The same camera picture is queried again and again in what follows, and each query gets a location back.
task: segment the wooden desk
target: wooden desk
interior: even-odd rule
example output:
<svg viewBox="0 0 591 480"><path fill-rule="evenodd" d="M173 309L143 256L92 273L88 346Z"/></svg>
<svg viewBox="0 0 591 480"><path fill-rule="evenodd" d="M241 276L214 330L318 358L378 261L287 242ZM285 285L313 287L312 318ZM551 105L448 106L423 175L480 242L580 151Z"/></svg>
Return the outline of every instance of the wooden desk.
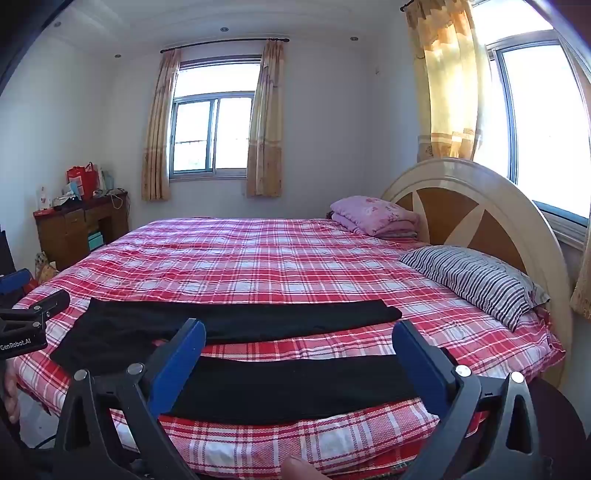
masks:
<svg viewBox="0 0 591 480"><path fill-rule="evenodd" d="M58 270L64 270L90 253L88 236L100 231L105 244L129 232L127 192L89 200L74 207L35 217L41 250Z"/></svg>

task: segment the yellow curtain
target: yellow curtain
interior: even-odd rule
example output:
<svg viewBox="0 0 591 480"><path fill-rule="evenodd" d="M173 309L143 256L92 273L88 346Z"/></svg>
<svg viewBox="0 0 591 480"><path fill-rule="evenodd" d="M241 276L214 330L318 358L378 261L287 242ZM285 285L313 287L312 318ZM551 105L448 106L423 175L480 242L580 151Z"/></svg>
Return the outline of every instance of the yellow curtain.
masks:
<svg viewBox="0 0 591 480"><path fill-rule="evenodd" d="M283 42L269 40L252 106L246 193L280 197L283 164Z"/></svg>
<svg viewBox="0 0 591 480"><path fill-rule="evenodd" d="M142 162L142 199L168 200L168 153L170 116L174 86L180 67L180 50L164 52L160 61L158 82L152 100L148 134Z"/></svg>
<svg viewBox="0 0 591 480"><path fill-rule="evenodd" d="M468 0L415 0L406 9L421 132L418 161L473 160L480 140L486 48Z"/></svg>
<svg viewBox="0 0 591 480"><path fill-rule="evenodd" d="M560 42L562 43L566 56L569 58L574 76L577 79L577 84L583 95L583 103L587 109L587 117L589 118L589 126L591 127L591 72L579 55L572 50L564 39L561 39ZM591 320L591 236L589 235L589 231L590 228L587 228L587 242L581 270L579 271L579 279L574 288L573 296L570 299L571 308L587 320Z"/></svg>

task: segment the folded black trousers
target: folded black trousers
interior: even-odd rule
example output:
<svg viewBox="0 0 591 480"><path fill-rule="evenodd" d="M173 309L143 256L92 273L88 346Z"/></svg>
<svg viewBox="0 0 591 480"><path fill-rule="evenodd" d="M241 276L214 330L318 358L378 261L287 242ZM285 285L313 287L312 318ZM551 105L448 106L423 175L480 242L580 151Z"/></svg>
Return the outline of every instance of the folded black trousers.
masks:
<svg viewBox="0 0 591 480"><path fill-rule="evenodd" d="M188 318L201 320L207 344L261 342L393 322L381 301L330 304L185 304L91 300L50 355L70 375L93 375L145 362L155 340L170 340ZM242 362L202 356L170 415L239 425L328 418L415 398L395 355Z"/></svg>

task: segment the red shopping bag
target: red shopping bag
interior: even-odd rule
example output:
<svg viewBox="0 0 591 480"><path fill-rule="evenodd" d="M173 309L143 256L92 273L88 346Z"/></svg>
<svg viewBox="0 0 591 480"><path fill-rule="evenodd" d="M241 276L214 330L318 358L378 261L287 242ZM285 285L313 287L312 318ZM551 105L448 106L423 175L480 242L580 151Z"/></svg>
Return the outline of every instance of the red shopping bag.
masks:
<svg viewBox="0 0 591 480"><path fill-rule="evenodd" d="M86 167L72 167L66 172L68 183L75 182L83 200L90 200L99 182L98 169L92 163Z"/></svg>

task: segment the cable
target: cable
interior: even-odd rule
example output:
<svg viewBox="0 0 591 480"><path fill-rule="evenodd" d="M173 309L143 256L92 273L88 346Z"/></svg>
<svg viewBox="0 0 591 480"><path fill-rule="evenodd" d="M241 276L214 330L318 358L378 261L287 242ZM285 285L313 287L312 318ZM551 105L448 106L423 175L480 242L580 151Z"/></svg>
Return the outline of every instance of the cable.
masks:
<svg viewBox="0 0 591 480"><path fill-rule="evenodd" d="M109 190L107 192L107 195L109 195L111 197L111 203L113 204L113 208L115 210L119 210L123 206L124 200L123 200L123 198L118 197L117 194L113 193L113 192L125 193L125 190L124 189L113 189L113 190ZM115 199L117 199L121 202L118 207L115 206Z"/></svg>
<svg viewBox="0 0 591 480"><path fill-rule="evenodd" d="M49 438L47 438L47 439L43 440L43 441L42 441L42 442L41 442L39 445L37 445L37 446L34 448L34 450L37 450L37 449L41 448L41 447L42 447L43 445L45 445L46 443L49 443L50 441L52 441L52 440L55 440L55 439L56 439L56 435L51 435L51 437L49 437Z"/></svg>

